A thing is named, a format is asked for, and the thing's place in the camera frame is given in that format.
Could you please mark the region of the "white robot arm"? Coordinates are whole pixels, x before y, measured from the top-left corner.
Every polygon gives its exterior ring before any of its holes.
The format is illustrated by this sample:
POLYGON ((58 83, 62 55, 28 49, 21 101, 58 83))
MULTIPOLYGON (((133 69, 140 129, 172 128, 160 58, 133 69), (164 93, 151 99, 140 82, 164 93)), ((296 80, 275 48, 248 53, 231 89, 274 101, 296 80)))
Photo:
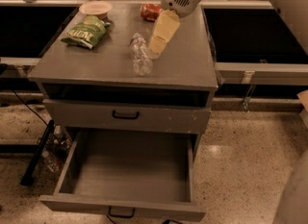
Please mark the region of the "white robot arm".
MULTIPOLYGON (((164 12, 179 19, 193 13, 201 0, 161 0, 164 12)), ((308 54, 308 0, 269 0, 280 18, 308 54)), ((308 153, 290 176, 273 224, 308 224, 308 153)))

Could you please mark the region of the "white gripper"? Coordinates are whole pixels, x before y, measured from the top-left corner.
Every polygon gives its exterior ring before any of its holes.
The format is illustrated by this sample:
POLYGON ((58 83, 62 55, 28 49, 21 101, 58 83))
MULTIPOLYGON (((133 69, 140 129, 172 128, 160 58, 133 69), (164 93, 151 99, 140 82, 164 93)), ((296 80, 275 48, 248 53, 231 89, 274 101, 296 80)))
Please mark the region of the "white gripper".
POLYGON ((161 0, 163 11, 158 16, 148 42, 148 55, 157 59, 177 32, 180 17, 191 14, 201 0, 161 0))

